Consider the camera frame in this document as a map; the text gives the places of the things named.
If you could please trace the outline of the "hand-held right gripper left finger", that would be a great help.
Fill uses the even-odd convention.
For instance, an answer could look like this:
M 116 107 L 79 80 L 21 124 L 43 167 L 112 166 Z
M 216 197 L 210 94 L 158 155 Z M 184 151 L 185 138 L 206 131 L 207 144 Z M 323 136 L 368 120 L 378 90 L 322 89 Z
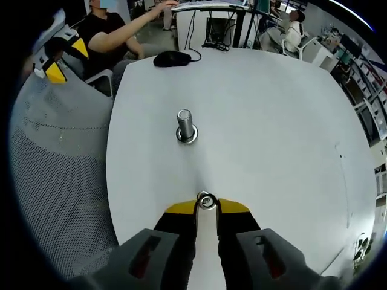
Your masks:
M 153 229 L 114 249 L 106 266 L 71 279 L 71 289 L 187 289 L 197 237 L 195 200 L 165 210 Z

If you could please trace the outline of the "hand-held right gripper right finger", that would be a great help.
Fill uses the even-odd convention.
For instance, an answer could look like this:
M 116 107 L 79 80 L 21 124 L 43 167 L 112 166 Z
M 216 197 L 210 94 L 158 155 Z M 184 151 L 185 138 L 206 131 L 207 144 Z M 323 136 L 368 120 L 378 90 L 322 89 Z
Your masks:
M 271 229 L 262 229 L 239 202 L 219 199 L 218 255 L 227 289 L 341 289 L 334 276 L 322 276 L 303 253 Z

